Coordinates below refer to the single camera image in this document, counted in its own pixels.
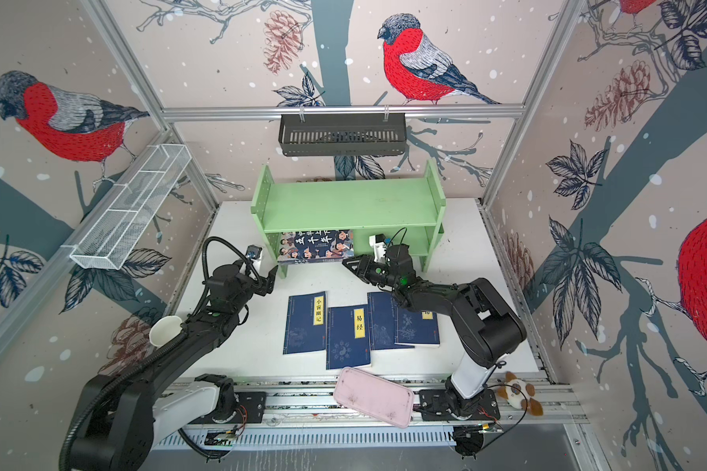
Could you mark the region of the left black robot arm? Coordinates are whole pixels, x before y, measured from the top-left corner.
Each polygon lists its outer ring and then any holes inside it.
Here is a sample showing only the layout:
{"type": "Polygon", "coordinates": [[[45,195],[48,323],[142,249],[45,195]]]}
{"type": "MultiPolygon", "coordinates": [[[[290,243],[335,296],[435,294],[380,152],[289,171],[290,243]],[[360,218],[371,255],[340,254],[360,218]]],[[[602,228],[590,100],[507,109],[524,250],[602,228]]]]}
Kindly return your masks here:
{"type": "Polygon", "coordinates": [[[225,343],[249,318],[249,301],[272,294],[278,270],[261,276],[247,255],[215,270],[204,268],[196,309],[176,321],[173,339],[120,373],[98,375],[82,388],[73,420],[61,445],[62,470],[137,470],[154,445],[173,433],[183,435],[192,420],[209,414],[247,423],[232,379],[198,376],[190,386],[166,390],[196,361],[225,343]]]}

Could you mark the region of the colourful illustrated history book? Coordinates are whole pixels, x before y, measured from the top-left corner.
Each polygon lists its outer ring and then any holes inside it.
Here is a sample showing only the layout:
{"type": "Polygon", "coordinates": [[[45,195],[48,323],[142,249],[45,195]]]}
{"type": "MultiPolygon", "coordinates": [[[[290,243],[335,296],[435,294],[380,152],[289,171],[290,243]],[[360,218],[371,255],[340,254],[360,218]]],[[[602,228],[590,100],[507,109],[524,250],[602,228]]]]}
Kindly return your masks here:
{"type": "Polygon", "coordinates": [[[336,262],[354,255],[351,231],[290,232],[280,237],[278,263],[336,262]]]}

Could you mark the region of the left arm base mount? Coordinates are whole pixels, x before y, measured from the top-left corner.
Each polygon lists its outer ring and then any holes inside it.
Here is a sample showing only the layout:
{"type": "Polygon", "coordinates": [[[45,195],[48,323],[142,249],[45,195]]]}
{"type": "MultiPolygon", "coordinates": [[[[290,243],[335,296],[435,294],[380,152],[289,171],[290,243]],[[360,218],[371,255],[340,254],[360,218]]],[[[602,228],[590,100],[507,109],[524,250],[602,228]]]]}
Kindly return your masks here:
{"type": "Polygon", "coordinates": [[[263,420],[266,400],[266,392],[236,392],[230,410],[218,408],[192,420],[189,426],[260,424],[263,420]]]}

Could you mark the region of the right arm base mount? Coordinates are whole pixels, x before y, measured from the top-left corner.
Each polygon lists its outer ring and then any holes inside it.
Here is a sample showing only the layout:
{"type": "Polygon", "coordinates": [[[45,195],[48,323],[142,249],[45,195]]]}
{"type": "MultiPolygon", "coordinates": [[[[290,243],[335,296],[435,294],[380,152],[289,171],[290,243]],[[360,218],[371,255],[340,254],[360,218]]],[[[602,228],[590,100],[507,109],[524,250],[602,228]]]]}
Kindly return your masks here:
{"type": "Polygon", "coordinates": [[[414,412],[419,413],[424,421],[497,422],[501,416],[496,396],[490,389],[484,389],[468,400],[449,389],[421,390],[414,412]]]}

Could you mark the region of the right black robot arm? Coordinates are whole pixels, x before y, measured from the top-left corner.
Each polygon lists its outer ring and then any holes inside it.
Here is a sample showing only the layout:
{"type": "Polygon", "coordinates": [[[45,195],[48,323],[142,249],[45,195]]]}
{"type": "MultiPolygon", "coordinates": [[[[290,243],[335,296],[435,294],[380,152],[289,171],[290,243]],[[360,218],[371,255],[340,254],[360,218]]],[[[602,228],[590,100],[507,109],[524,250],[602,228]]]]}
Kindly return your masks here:
{"type": "Polygon", "coordinates": [[[451,285],[428,282],[416,274],[407,245],[387,247],[380,261],[372,255],[357,255],[346,258],[343,266],[359,280],[384,288],[402,308],[451,319],[465,350],[446,383],[447,408],[457,418],[478,410],[493,371],[528,337],[516,312],[489,280],[451,285]]]}

